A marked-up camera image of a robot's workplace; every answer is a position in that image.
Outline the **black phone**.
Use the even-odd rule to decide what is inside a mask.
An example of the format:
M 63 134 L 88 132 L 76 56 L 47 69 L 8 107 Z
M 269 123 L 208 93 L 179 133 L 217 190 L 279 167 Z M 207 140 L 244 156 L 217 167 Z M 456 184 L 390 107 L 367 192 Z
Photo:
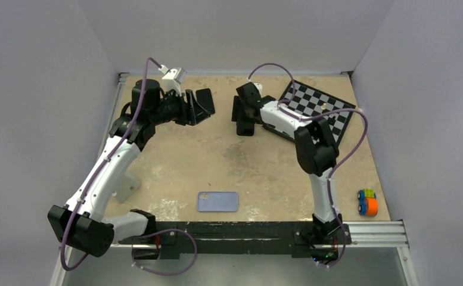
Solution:
M 255 121 L 244 114 L 240 114 L 236 121 L 236 133 L 238 136 L 253 136 Z

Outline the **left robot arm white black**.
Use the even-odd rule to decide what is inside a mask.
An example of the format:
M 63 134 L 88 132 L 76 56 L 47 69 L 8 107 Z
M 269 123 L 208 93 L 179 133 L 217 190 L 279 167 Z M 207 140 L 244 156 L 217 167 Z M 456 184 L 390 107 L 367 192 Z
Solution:
M 106 218 L 105 209 L 130 164 L 156 132 L 156 126 L 175 122 L 194 126 L 215 113 L 209 88 L 177 93 L 163 89 L 156 80 L 140 80 L 113 122 L 105 147 L 90 174 L 76 193 L 62 206 L 53 205 L 49 223 L 63 246 L 101 257 L 120 240 L 135 237 L 148 244 L 156 237 L 155 217 L 141 210 Z

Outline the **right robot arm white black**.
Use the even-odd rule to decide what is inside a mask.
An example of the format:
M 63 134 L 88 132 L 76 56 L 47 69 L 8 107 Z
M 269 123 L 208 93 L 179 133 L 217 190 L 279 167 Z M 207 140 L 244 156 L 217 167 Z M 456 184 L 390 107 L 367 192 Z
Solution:
M 334 180 L 339 150 L 326 119 L 296 115 L 270 97 L 263 97 L 259 85 L 248 82 L 236 89 L 232 121 L 239 136 L 254 135 L 255 125 L 262 125 L 294 141 L 297 162 L 309 176 L 312 196 L 312 229 L 306 234 L 309 244 L 340 242 L 350 244 L 350 233 L 336 206 Z

